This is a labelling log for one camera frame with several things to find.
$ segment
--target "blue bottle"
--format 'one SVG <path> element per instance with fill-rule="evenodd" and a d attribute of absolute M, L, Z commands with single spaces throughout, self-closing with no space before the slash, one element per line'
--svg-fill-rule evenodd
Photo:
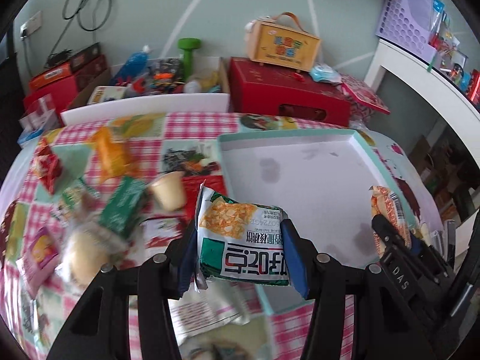
<path fill-rule="evenodd" d="M 143 46 L 142 51 L 134 52 L 120 68 L 118 73 L 110 80 L 109 85 L 115 86 L 118 85 L 119 82 L 125 83 L 127 81 L 133 81 L 134 78 L 145 69 L 149 52 L 150 48 L 147 45 Z"/>

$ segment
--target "white tray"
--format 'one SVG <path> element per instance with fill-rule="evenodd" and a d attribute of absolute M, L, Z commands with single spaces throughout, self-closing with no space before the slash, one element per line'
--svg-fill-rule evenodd
<path fill-rule="evenodd" d="M 364 268 L 378 260 L 371 229 L 372 185 L 407 201 L 392 176 L 355 130 L 285 130 L 218 137 L 229 197 L 283 208 L 299 235 L 318 252 Z M 405 212 L 410 223 L 415 221 Z M 293 287 L 257 286 L 266 314 L 305 303 Z"/>

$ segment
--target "screw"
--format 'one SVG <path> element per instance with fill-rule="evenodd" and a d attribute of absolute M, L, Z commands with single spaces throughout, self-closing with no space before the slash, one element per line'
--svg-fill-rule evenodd
<path fill-rule="evenodd" d="M 167 260 L 167 256 L 163 253 L 158 253 L 155 256 L 153 256 L 153 262 L 160 264 L 164 263 Z"/>
<path fill-rule="evenodd" d="M 381 271 L 382 271 L 382 268 L 377 265 L 377 264 L 370 264 L 368 266 L 368 269 L 370 272 L 372 272 L 373 274 L 379 274 Z"/>
<path fill-rule="evenodd" d="M 113 265 L 107 262 L 102 265 L 102 267 L 100 268 L 100 272 L 106 274 L 107 272 L 110 272 L 112 269 L 113 269 Z"/>
<path fill-rule="evenodd" d="M 326 264 L 326 263 L 328 263 L 328 262 L 330 261 L 330 256 L 329 256 L 328 254 L 326 254 L 326 253 L 319 253 L 319 254 L 317 255 L 317 261 L 318 261 L 319 263 L 324 263 L 324 264 Z"/>

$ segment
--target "green box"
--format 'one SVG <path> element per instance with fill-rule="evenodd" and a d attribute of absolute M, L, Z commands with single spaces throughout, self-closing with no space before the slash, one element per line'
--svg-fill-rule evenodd
<path fill-rule="evenodd" d="M 98 224 L 128 239 L 144 203 L 145 188 L 143 181 L 125 176 L 100 214 Z"/>

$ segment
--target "bag handle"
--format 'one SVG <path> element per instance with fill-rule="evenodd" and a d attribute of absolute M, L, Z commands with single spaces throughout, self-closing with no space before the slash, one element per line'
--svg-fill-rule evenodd
<path fill-rule="evenodd" d="M 277 20 L 280 19 L 280 17 L 282 17 L 282 16 L 289 16 L 289 17 L 291 17 L 292 20 L 293 20 L 293 21 L 295 22 L 295 24 L 297 25 L 297 27 L 300 28 L 300 30 L 302 30 L 303 32 L 306 32 L 306 31 L 302 28 L 302 26 L 300 25 L 299 18 L 298 18 L 295 14 L 293 14 L 293 13 L 291 13 L 291 12 L 282 12 L 280 15 L 273 16 L 273 17 L 272 17 L 272 20 L 273 20 L 273 21 L 277 21 Z"/>

